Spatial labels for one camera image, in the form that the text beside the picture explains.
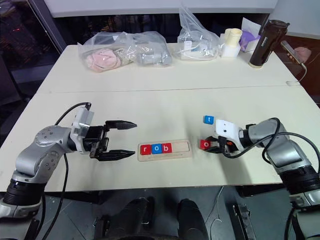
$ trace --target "plastic bag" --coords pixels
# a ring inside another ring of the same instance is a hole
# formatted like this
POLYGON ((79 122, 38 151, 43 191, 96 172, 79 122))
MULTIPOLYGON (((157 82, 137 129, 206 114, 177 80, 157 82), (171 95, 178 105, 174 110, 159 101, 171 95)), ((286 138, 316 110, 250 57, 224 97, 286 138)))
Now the plastic bag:
POLYGON ((212 60, 220 52, 219 37, 202 26, 183 4, 179 8, 182 30, 177 38, 174 56, 181 60, 212 60))
POLYGON ((103 72, 131 62, 141 66, 168 66, 172 57, 165 38, 156 31, 143 33, 99 32, 81 45, 79 57, 86 67, 103 72))

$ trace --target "white table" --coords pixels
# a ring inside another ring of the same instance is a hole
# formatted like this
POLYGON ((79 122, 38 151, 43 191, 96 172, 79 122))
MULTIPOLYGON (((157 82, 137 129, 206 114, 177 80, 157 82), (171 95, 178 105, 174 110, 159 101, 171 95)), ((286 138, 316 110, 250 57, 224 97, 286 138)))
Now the white table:
POLYGON ((235 59, 181 61, 170 67, 137 67, 135 63, 101 73, 86 69, 76 45, 68 46, 38 93, 153 91, 286 86, 297 81, 275 53, 260 69, 248 65, 252 52, 235 59))
MULTIPOLYGON (((278 117, 287 131, 302 134, 320 145, 320 111, 301 86, 37 93, 0 148, 0 192, 9 184, 16 157, 31 144, 36 133, 54 124, 67 108, 84 101, 92 103, 93 125, 102 125, 105 120, 126 120, 138 125, 129 130, 111 130, 109 149, 138 151, 139 143, 189 139, 193 157, 139 162, 136 153, 119 161, 98 162, 87 155, 70 153, 67 191, 281 182, 273 168, 262 160, 261 148, 239 159, 226 159, 198 149, 198 139, 213 132, 210 125, 202 123, 203 115, 242 127, 278 117)), ((69 127, 75 113, 69 114, 61 126, 69 127)), ((312 148, 300 139, 296 141, 318 168, 312 148)), ((61 191, 64 176, 65 164, 61 160, 45 190, 61 191)))

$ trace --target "black thermos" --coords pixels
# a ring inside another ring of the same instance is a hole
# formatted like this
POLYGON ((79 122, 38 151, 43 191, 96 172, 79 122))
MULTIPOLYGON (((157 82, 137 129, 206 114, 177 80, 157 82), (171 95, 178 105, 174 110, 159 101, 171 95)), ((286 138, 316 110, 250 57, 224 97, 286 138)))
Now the black thermos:
POLYGON ((280 43, 288 31, 290 23, 280 20, 269 20, 263 28, 262 35, 250 58, 249 65, 253 68, 261 68, 268 60, 269 55, 280 43))

